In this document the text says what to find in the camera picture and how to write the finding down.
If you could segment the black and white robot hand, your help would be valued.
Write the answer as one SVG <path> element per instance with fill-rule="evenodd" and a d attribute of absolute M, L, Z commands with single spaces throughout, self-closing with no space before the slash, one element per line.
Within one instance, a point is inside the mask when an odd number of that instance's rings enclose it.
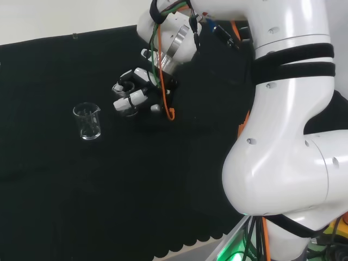
<path fill-rule="evenodd" d="M 165 89 L 161 88 L 161 81 L 153 73 L 137 67 L 123 73 L 112 92 L 116 97 L 113 106 L 123 117 L 157 116 L 167 117 L 171 111 L 171 103 L 176 89 L 179 87 L 176 79 L 163 73 Z"/>

